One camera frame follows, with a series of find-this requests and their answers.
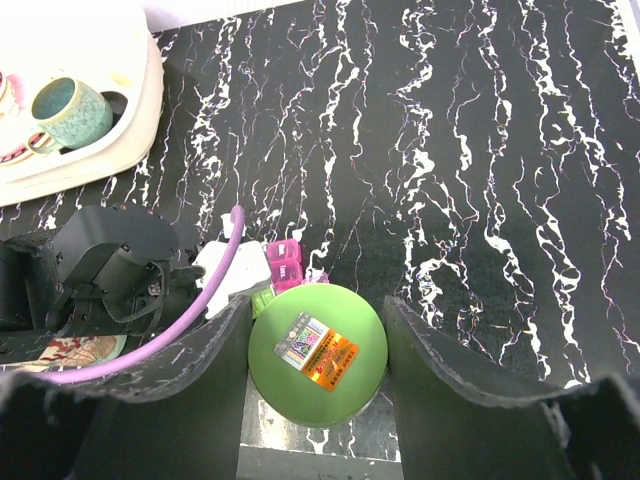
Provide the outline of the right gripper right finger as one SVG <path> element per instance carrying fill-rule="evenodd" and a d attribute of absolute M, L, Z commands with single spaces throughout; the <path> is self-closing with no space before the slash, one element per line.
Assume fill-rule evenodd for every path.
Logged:
<path fill-rule="evenodd" d="M 638 377 L 562 389 L 460 345 L 397 297 L 382 320 L 405 478 L 638 478 Z"/>

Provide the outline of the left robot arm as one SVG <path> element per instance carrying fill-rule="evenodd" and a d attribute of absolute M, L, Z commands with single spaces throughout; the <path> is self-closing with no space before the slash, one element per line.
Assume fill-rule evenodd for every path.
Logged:
<path fill-rule="evenodd" d="M 204 276 L 173 226 L 134 204 L 88 206 L 1 243 L 1 353 L 45 338 L 144 337 L 170 326 Z"/>

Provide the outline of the green pill bottle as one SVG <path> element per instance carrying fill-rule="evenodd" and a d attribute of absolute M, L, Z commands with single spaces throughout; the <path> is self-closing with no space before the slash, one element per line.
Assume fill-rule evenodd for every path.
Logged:
<path fill-rule="evenodd" d="M 276 293 L 272 287 L 250 294 L 252 318 L 257 319 L 261 312 L 275 299 Z"/>

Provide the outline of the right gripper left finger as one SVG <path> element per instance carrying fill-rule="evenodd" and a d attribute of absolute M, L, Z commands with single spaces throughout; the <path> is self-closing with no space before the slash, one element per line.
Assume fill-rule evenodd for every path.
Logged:
<path fill-rule="evenodd" d="M 251 326 L 250 302 L 238 297 L 104 380 L 2 375 L 2 478 L 235 478 Z"/>

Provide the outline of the green pill bottle cap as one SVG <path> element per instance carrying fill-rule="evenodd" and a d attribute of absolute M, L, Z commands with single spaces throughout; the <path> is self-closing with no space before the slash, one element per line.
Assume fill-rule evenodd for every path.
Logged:
<path fill-rule="evenodd" d="M 385 374 L 387 337 L 373 307 L 334 284 L 292 288 L 251 331 L 248 364 L 264 400 L 286 419 L 328 428 L 361 412 Z"/>

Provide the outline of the pink weekly pill organizer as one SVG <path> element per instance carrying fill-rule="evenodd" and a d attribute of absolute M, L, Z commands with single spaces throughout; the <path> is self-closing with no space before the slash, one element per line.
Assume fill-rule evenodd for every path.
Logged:
<path fill-rule="evenodd" d="M 306 278 L 302 269 L 302 249 L 295 239 L 279 240 L 266 245 L 271 270 L 271 283 L 276 295 L 309 283 L 328 283 L 326 273 Z"/>

